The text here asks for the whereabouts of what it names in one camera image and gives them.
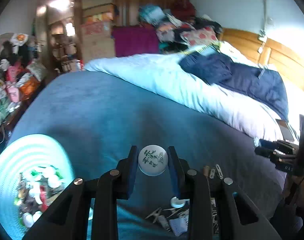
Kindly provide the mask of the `white printed bottle cap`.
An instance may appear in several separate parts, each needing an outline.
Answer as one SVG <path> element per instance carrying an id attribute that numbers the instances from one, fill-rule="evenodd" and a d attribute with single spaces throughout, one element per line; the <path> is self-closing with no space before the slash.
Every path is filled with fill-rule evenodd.
<path id="1" fill-rule="evenodd" d="M 161 175 L 168 166 L 168 154 L 158 145 L 148 145 L 138 155 L 138 167 L 147 176 Z"/>

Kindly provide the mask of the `smartphone on bed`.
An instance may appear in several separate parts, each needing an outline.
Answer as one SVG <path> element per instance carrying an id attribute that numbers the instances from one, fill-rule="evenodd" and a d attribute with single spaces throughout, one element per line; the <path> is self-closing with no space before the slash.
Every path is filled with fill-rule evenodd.
<path id="1" fill-rule="evenodd" d="M 276 122 L 279 125 L 284 141 L 294 142 L 295 138 L 292 131 L 290 130 L 289 125 L 285 121 L 280 119 L 276 119 Z"/>

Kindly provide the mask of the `printed paper sachet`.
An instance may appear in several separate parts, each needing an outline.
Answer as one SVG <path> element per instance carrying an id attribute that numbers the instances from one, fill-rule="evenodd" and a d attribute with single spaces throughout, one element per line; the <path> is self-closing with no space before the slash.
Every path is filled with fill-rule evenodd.
<path id="1" fill-rule="evenodd" d="M 188 217 L 170 219 L 169 224 L 176 237 L 188 231 Z"/>

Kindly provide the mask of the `navy blue jacket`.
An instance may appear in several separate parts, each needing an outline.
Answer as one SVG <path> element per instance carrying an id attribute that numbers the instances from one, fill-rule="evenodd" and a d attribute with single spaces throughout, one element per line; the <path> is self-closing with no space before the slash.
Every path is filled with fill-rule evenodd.
<path id="1" fill-rule="evenodd" d="M 281 120 L 288 121 L 286 88 L 278 72 L 235 63 L 221 53 L 204 56 L 193 52 L 181 59 L 179 65 L 209 85 L 216 84 L 264 103 Z"/>

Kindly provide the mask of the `blue bed blanket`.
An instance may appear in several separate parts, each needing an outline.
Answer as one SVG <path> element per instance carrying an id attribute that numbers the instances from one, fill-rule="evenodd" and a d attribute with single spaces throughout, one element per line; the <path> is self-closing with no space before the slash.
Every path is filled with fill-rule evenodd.
<path id="1" fill-rule="evenodd" d="M 54 79 L 32 102 L 12 134 L 15 141 L 44 134 L 66 150 L 74 175 L 95 179 L 116 168 L 132 146 L 175 148 L 200 171 L 219 165 L 224 177 L 258 208 L 220 226 L 221 239 L 279 239 L 269 220 L 281 198 L 285 176 L 256 155 L 254 141 L 224 122 L 102 72 L 75 72 Z"/>

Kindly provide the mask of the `wooden headboard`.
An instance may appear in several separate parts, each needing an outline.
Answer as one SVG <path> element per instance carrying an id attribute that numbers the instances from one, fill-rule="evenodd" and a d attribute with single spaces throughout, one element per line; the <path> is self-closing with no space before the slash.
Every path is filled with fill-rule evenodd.
<path id="1" fill-rule="evenodd" d="M 224 28 L 218 39 L 230 43 L 253 63 L 273 64 L 282 77 L 304 91 L 304 59 L 290 48 L 270 38 L 263 41 L 258 34 L 238 29 Z"/>

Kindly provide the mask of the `cyan plastic basket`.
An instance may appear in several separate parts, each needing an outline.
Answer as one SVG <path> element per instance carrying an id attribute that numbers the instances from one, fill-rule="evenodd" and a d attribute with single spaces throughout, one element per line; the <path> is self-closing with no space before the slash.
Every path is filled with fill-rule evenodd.
<path id="1" fill-rule="evenodd" d="M 74 179 L 66 151 L 43 134 L 12 142 L 0 155 L 0 224 L 22 239 Z"/>

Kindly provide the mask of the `white duvet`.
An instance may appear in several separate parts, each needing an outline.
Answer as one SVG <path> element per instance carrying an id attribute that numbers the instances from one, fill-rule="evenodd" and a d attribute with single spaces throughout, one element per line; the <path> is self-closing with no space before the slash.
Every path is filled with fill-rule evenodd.
<path id="1" fill-rule="evenodd" d="M 137 54 L 94 59 L 85 70 L 119 77 L 190 109 L 211 115 L 252 138 L 282 139 L 276 114 L 265 104 L 219 85 L 208 85 L 186 73 L 178 62 L 183 54 Z"/>

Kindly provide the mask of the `red patterned pillow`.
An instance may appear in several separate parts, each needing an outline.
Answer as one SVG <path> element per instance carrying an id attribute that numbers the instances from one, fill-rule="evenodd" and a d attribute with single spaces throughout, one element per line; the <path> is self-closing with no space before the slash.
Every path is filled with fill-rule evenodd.
<path id="1" fill-rule="evenodd" d="M 189 47 L 198 45 L 210 45 L 218 41 L 212 27 L 205 27 L 198 30 L 184 31 L 180 37 Z"/>

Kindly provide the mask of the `magenta cloth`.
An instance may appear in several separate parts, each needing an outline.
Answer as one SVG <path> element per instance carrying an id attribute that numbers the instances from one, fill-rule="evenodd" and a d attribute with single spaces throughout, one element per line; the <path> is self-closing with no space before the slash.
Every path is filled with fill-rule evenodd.
<path id="1" fill-rule="evenodd" d="M 159 40 L 153 29 L 140 26 L 114 27 L 112 37 L 116 57 L 159 53 Z"/>

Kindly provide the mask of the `stacked cardboard boxes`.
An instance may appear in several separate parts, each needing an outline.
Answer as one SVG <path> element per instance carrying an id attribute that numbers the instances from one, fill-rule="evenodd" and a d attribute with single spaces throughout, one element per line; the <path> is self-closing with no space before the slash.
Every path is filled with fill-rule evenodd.
<path id="1" fill-rule="evenodd" d="M 112 38 L 115 7 L 113 0 L 81 0 L 81 53 L 83 62 L 115 57 Z"/>

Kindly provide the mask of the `cluttered wooden side table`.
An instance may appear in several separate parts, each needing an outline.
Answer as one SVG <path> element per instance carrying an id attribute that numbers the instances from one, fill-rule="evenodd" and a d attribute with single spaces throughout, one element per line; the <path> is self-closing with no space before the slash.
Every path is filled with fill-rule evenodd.
<path id="1" fill-rule="evenodd" d="M 47 75 L 34 37 L 23 33 L 0 35 L 0 145 L 45 87 Z"/>

